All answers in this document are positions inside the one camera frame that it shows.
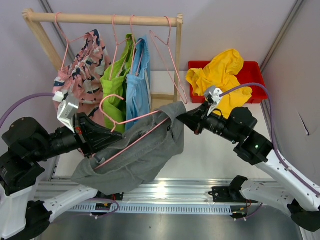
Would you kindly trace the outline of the red plastic tray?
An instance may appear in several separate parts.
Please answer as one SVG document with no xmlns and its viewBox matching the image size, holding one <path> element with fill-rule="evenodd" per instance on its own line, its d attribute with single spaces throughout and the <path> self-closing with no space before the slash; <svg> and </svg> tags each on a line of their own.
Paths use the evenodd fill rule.
<svg viewBox="0 0 320 240">
<path fill-rule="evenodd" d="M 188 62 L 188 69 L 191 68 L 204 68 L 210 61 L 189 61 Z M 265 82 L 260 70 L 260 67 L 257 62 L 255 61 L 244 61 L 242 70 L 236 75 L 238 82 L 243 84 L 248 83 L 257 83 L 265 86 Z M 267 94 L 263 89 L 258 86 L 251 86 L 252 89 L 252 96 L 247 101 L 248 104 L 260 104 L 263 100 L 268 98 Z M 193 94 L 193 87 L 189 86 L 190 90 L 190 99 L 191 102 L 194 104 L 202 104 L 205 101 L 203 96 L 198 96 Z"/>
</svg>

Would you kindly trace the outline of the pink hanger of blue shorts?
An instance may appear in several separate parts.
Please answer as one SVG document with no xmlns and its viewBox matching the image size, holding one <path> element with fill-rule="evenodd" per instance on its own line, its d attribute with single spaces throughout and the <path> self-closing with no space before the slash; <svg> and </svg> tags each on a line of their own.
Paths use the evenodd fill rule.
<svg viewBox="0 0 320 240">
<path fill-rule="evenodd" d="M 131 67 L 130 67 L 130 74 L 133 75 L 133 67 L 134 67 L 134 60 L 135 60 L 135 52 L 136 52 L 136 45 L 138 43 L 140 43 L 141 41 L 139 40 L 138 42 L 136 42 L 136 38 L 135 38 L 135 34 L 134 34 L 134 29 L 133 29 L 133 19 L 134 19 L 135 15 L 131 15 L 130 17 L 130 30 L 131 30 L 131 38 L 132 38 L 132 42 L 133 42 L 133 51 L 132 51 L 132 62 L 131 62 Z"/>
</svg>

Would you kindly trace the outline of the aluminium mounting rail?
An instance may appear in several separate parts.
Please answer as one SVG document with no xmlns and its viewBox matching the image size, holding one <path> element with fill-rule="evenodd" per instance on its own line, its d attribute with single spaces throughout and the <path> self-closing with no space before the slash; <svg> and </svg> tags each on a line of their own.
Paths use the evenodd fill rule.
<svg viewBox="0 0 320 240">
<path fill-rule="evenodd" d="M 174 179 L 159 178 L 142 184 L 123 194 L 121 204 L 179 204 L 199 205 L 213 200 L 208 192 L 212 187 L 227 187 L 232 179 Z M 42 181 L 35 192 L 35 200 L 47 200 L 79 185 L 69 180 Z"/>
</svg>

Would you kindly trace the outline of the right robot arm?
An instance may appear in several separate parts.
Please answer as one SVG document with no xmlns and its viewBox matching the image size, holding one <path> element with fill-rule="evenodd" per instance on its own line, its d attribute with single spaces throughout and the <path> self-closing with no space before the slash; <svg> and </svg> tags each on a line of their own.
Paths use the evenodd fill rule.
<svg viewBox="0 0 320 240">
<path fill-rule="evenodd" d="M 234 202 L 251 200 L 266 204 L 288 215 L 299 227 L 316 232 L 320 229 L 320 187 L 285 160 L 271 141 L 254 130 L 257 119 L 247 107 L 236 107 L 229 118 L 210 112 L 209 103 L 188 111 L 178 120 L 194 134 L 210 131 L 233 144 L 237 156 L 269 176 L 283 190 L 236 176 L 228 186 Z"/>
</svg>

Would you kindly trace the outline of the lime green shorts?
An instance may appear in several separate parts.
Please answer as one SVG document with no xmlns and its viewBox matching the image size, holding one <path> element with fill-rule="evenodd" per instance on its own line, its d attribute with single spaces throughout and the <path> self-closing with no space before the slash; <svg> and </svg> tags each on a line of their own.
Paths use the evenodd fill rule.
<svg viewBox="0 0 320 240">
<path fill-rule="evenodd" d="M 105 127 L 116 132 L 124 133 L 127 117 L 126 98 L 127 75 L 131 71 L 135 40 L 131 33 L 125 37 L 125 47 L 118 60 L 115 60 L 105 70 L 100 82 L 102 84 L 103 98 L 102 112 Z"/>
</svg>

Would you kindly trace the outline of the pink shark print shorts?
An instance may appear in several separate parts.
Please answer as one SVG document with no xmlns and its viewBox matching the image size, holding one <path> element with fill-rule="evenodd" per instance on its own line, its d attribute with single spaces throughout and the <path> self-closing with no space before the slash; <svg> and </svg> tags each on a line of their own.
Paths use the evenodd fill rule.
<svg viewBox="0 0 320 240">
<path fill-rule="evenodd" d="M 87 32 L 83 40 L 84 45 L 74 61 L 58 71 L 52 92 L 61 92 L 64 98 L 73 96 L 78 99 L 78 112 L 85 113 L 104 127 L 104 115 L 100 111 L 103 99 L 101 78 L 111 65 L 111 60 L 98 30 Z"/>
</svg>

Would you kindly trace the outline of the yellow shorts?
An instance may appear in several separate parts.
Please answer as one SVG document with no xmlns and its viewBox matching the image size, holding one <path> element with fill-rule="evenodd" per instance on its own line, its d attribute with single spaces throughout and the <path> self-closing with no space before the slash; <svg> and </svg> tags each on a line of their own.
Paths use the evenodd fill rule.
<svg viewBox="0 0 320 240">
<path fill-rule="evenodd" d="M 204 68 L 191 68 L 187 71 L 186 81 L 192 86 L 192 93 L 203 96 L 205 91 L 215 86 L 227 92 L 240 85 L 236 75 L 242 70 L 244 59 L 235 49 L 228 49 L 208 63 Z M 242 107 L 252 97 L 251 87 L 242 87 L 224 96 L 217 108 L 227 119 L 236 107 Z"/>
</svg>

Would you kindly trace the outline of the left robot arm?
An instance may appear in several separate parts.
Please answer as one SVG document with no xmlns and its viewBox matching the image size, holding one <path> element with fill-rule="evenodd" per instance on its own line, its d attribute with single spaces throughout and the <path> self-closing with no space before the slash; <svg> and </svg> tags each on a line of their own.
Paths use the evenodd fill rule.
<svg viewBox="0 0 320 240">
<path fill-rule="evenodd" d="M 72 119 L 73 129 L 48 133 L 32 117 L 16 120 L 2 135 L 8 150 L 0 158 L 0 237 L 31 240 L 41 235 L 61 214 L 83 201 L 103 200 L 109 188 L 100 182 L 78 186 L 44 201 L 31 199 L 37 178 L 45 171 L 40 162 L 81 149 L 86 157 L 122 139 L 123 135 L 93 122 L 86 114 Z"/>
</svg>

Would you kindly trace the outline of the light blue shorts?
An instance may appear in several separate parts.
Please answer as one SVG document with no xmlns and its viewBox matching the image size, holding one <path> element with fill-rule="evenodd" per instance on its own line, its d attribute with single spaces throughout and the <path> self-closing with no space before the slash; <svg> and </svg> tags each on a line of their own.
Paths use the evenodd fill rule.
<svg viewBox="0 0 320 240">
<path fill-rule="evenodd" d="M 151 101 L 151 68 L 150 51 L 147 36 L 139 38 L 136 45 L 133 63 L 133 75 L 126 76 L 126 120 L 125 130 L 134 126 L 137 120 L 132 119 L 150 113 Z"/>
</svg>

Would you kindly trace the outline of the grey shorts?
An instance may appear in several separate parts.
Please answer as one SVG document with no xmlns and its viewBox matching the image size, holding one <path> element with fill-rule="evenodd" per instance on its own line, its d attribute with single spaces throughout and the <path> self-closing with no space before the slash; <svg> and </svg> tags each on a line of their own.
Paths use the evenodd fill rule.
<svg viewBox="0 0 320 240">
<path fill-rule="evenodd" d="M 105 195 L 127 193 L 152 182 L 166 163 L 184 151 L 184 124 L 177 117 L 185 105 L 174 102 L 143 117 L 123 139 L 82 160 L 71 180 Z"/>
</svg>

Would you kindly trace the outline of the pink hanger of green shorts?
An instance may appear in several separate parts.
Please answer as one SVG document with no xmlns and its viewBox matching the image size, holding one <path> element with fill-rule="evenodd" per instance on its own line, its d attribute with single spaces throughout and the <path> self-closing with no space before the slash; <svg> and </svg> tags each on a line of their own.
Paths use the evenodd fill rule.
<svg viewBox="0 0 320 240">
<path fill-rule="evenodd" d="M 111 70 L 110 70 L 110 74 L 109 74 L 109 80 L 112 80 L 112 75 L 113 75 L 113 70 L 114 70 L 114 65 L 116 62 L 116 57 L 117 57 L 117 53 L 118 53 L 118 47 L 126 42 L 126 39 L 123 40 L 122 42 L 119 42 L 118 40 L 118 36 L 117 36 L 117 31 L 116 31 L 116 14 L 114 14 L 112 16 L 112 30 L 113 30 L 113 36 L 114 36 L 114 40 L 115 40 L 115 50 L 114 50 L 114 55 L 113 55 L 113 60 L 112 60 L 112 64 L 111 64 Z"/>
</svg>

